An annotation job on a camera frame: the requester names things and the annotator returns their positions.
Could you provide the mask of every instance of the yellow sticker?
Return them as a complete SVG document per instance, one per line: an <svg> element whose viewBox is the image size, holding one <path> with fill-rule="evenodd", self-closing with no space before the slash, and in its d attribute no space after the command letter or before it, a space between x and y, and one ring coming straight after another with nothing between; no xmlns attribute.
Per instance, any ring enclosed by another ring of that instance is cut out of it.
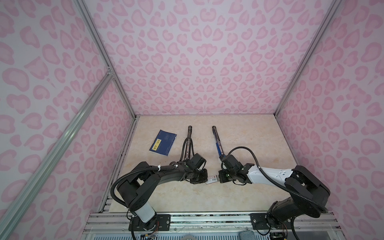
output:
<svg viewBox="0 0 384 240"><path fill-rule="evenodd" d="M153 147L152 147L152 150L157 150L157 148L159 147L159 145L160 145L160 142L161 142L161 139L157 139L156 140L156 142L155 142L155 144L153 145Z"/></svg>

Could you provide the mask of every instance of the pink wall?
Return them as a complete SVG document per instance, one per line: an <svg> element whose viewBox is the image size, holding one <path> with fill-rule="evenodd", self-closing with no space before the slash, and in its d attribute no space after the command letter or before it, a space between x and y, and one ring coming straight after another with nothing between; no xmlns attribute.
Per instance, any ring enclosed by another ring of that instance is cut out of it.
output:
<svg viewBox="0 0 384 240"><path fill-rule="evenodd" d="M105 75L71 0L0 3L0 218Z"/></svg>
<svg viewBox="0 0 384 240"><path fill-rule="evenodd" d="M131 124L111 83L10 240L74 240L95 212Z"/></svg>
<svg viewBox="0 0 384 240"><path fill-rule="evenodd" d="M87 0L137 114L273 113L331 0Z"/></svg>
<svg viewBox="0 0 384 240"><path fill-rule="evenodd" d="M384 235L383 13L346 1L278 118L351 240Z"/></svg>

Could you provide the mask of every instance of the blue notebook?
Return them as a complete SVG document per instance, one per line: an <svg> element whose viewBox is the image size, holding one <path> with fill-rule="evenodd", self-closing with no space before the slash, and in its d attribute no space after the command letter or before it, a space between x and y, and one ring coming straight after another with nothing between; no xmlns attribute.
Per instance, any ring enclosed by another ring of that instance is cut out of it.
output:
<svg viewBox="0 0 384 240"><path fill-rule="evenodd" d="M160 130L149 150L154 153L168 156L175 138L176 134Z"/></svg>

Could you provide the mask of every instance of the black mounting plate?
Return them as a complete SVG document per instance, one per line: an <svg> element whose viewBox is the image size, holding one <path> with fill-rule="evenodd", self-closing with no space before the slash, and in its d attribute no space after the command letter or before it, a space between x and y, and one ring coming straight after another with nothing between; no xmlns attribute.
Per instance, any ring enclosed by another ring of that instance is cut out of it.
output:
<svg viewBox="0 0 384 240"><path fill-rule="evenodd" d="M267 221L265 219L265 214L250 214L251 217L251 223L253 230L268 230L269 226L267 225ZM285 226L287 229L291 229L291 223L288 221L285 221Z"/></svg>
<svg viewBox="0 0 384 240"><path fill-rule="evenodd" d="M170 215L169 214L158 214L157 220L159 222L159 231L169 231L170 226ZM144 227L141 225L141 221L139 217L132 216L131 222L129 223L128 230L131 231L131 228L133 226L134 231L147 231L144 229Z"/></svg>

